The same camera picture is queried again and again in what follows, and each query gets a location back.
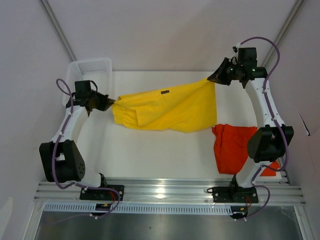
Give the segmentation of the orange shorts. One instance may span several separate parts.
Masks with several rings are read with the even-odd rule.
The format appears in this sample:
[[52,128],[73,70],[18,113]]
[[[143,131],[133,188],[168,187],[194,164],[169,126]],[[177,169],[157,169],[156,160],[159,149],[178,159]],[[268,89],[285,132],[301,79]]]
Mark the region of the orange shorts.
[[257,127],[218,124],[212,127],[215,135],[213,151],[220,174],[235,175],[248,159],[247,145]]

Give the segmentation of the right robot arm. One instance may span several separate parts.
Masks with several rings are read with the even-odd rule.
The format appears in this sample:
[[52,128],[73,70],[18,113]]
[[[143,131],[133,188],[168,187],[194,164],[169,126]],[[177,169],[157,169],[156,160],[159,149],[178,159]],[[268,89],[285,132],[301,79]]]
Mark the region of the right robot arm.
[[246,189],[264,169],[281,157],[288,157],[288,146],[294,136],[293,127],[287,126],[280,117],[270,93],[269,74],[265,67],[259,67],[257,50],[254,47],[233,49],[236,56],[224,58],[218,69],[207,80],[229,86],[239,81],[248,94],[255,113],[257,132],[247,143],[248,159],[242,169],[233,177],[233,186],[228,196],[234,202],[246,197]]

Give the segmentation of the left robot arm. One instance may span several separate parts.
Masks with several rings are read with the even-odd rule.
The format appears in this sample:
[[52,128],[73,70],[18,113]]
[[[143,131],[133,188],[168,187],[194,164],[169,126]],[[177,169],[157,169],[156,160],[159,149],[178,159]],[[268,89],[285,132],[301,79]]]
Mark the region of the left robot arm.
[[92,80],[75,82],[74,91],[60,78],[56,80],[56,85],[68,96],[68,101],[57,133],[49,142],[39,146],[45,178],[62,190],[71,186],[91,189],[91,194],[97,200],[103,200],[109,193],[105,176],[86,168],[77,141],[91,112],[105,112],[115,101],[107,94],[100,93],[97,84]]

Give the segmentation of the yellow shorts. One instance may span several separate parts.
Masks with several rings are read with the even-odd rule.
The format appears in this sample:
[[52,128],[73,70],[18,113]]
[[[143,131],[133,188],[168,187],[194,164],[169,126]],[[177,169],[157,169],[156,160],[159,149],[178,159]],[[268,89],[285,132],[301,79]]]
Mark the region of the yellow shorts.
[[215,83],[194,83],[121,95],[112,106],[114,122],[129,129],[192,133],[217,123]]

